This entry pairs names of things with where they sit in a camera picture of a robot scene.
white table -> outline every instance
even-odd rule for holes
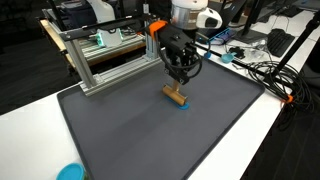
[[[303,12],[290,19],[288,33],[298,36],[312,17],[312,13]],[[268,33],[274,20],[275,17],[271,17],[268,23],[258,23],[253,29]],[[279,17],[274,27],[285,29],[286,22],[286,18]],[[315,40],[319,35],[320,30],[317,29],[310,38]],[[314,44],[314,41],[307,40],[289,64],[300,70]],[[224,53],[222,47],[212,49]],[[222,64],[217,57],[211,57],[211,60]],[[244,70],[236,70],[231,64],[222,65],[245,75]],[[56,95],[0,116],[0,179],[54,180],[65,165],[81,163]],[[239,179],[280,110],[280,101],[265,92],[223,137],[190,179]]]

desk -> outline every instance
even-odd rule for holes
[[[66,47],[63,43],[63,41],[61,40],[60,36],[58,35],[58,33],[50,26],[48,20],[40,20],[39,22],[41,24],[41,26],[43,27],[43,29],[47,32],[47,34],[50,36],[50,38],[53,40],[53,42],[58,46],[59,51],[64,51],[66,50]],[[99,55],[98,57],[93,57],[93,58],[87,58],[88,61],[88,65],[89,66],[93,66],[95,64],[98,64],[100,62],[115,58],[117,56],[123,55],[125,53],[137,50],[139,48],[145,47],[145,43],[143,41],[133,41],[131,42],[132,45],[130,46],[126,46],[126,48],[119,48],[118,50],[112,50],[112,52],[110,53],[100,53],[102,55]],[[98,45],[96,45],[95,50],[103,50],[103,48],[99,48]],[[73,63],[72,58],[70,57],[69,54],[65,55],[66,60],[69,62],[69,64],[75,69],[76,66]]]
[[[299,35],[311,17],[310,12],[300,13],[290,20],[288,32]],[[254,29],[268,33],[274,20],[272,17],[267,24],[258,23]],[[276,27],[285,26],[283,22],[286,22],[285,18],[278,18]],[[320,30],[317,29],[311,38],[316,39],[319,35]],[[300,70],[314,44],[312,40],[307,40],[289,64]],[[222,47],[212,49],[220,53],[224,51]],[[211,60],[222,64],[217,57],[211,57]],[[231,64],[222,65],[246,75],[244,70],[236,70]],[[190,179],[239,179],[280,110],[280,101],[265,92],[210,152]],[[0,142],[0,179],[54,180],[65,165],[81,163],[56,94],[0,116]]]

